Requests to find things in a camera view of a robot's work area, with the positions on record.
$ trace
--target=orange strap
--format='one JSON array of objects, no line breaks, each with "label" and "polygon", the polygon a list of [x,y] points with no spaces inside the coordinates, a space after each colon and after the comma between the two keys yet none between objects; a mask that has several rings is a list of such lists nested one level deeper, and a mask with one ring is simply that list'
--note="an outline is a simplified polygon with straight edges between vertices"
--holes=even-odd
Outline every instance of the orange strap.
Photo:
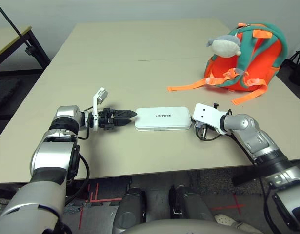
[{"label": "orange strap", "polygon": [[187,89],[196,89],[206,84],[209,85],[223,84],[226,80],[233,79],[238,74],[235,73],[235,70],[233,68],[231,68],[223,75],[225,76],[224,78],[215,78],[213,73],[210,73],[209,77],[200,79],[194,82],[193,84],[182,85],[182,86],[168,86],[167,90],[168,91],[187,90]]},{"label": "orange strap", "polygon": [[259,95],[262,95],[263,93],[265,93],[268,89],[267,83],[264,79],[249,79],[245,84],[247,86],[260,85],[260,87],[249,94],[246,94],[240,98],[232,100],[231,102],[234,105],[239,105],[246,101],[252,100],[252,99],[258,97]]}]

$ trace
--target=white power bank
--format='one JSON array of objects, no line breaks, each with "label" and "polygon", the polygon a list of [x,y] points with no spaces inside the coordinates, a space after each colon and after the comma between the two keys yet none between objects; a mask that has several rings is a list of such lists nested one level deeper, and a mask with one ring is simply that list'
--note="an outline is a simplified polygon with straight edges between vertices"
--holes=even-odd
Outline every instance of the white power bank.
[{"label": "white power bank", "polygon": [[183,106],[138,108],[136,113],[135,127],[139,131],[184,130],[191,126],[189,110]]}]

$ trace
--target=robotic arm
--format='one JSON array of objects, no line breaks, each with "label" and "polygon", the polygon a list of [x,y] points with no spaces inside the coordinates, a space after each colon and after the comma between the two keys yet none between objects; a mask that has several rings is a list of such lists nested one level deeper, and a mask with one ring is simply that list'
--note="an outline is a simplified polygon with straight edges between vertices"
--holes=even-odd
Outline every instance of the robotic arm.
[{"label": "robotic arm", "polygon": [[278,211],[286,224],[293,230],[300,230],[300,168],[291,162],[275,144],[271,137],[259,128],[258,123],[245,114],[229,115],[214,107],[197,104],[192,118],[197,129],[207,127],[219,134],[231,134],[246,152],[255,170],[250,174],[234,178],[240,185],[258,177],[265,177],[272,189]]},{"label": "robotic arm", "polygon": [[[107,92],[101,88],[95,95],[95,104],[101,104],[106,96]],[[88,135],[93,123],[95,130],[98,127],[112,129],[129,123],[130,118],[136,115],[129,110],[94,109],[93,115],[81,111],[78,106],[58,108],[49,130],[33,154],[30,182],[14,195],[0,216],[1,234],[71,233],[61,218],[66,204],[66,184],[77,175],[80,158],[86,165],[77,144],[79,130],[87,129]]]}]

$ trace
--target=stuffed toy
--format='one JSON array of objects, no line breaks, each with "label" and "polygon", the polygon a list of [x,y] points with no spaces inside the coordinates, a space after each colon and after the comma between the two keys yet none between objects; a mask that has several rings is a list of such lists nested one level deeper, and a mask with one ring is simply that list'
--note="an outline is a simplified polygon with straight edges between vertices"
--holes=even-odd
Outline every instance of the stuffed toy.
[{"label": "stuffed toy", "polygon": [[224,35],[210,39],[206,46],[212,46],[214,53],[223,58],[241,55],[241,41],[238,37],[233,35]]}]

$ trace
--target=white bracket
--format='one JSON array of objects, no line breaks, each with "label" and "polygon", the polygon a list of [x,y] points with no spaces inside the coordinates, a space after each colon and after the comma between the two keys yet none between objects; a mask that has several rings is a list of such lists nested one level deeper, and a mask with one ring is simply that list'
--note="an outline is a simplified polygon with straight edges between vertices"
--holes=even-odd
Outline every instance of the white bracket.
[{"label": "white bracket", "polygon": [[201,123],[201,125],[207,124],[216,129],[216,132],[219,134],[227,134],[227,131],[224,131],[220,127],[220,120],[225,111],[219,111],[212,106],[207,106],[201,103],[195,105],[195,110],[192,116],[192,119]]},{"label": "white bracket", "polygon": [[97,93],[93,96],[93,131],[98,130],[98,104],[101,104],[107,97],[108,92],[104,88],[100,88]]}]

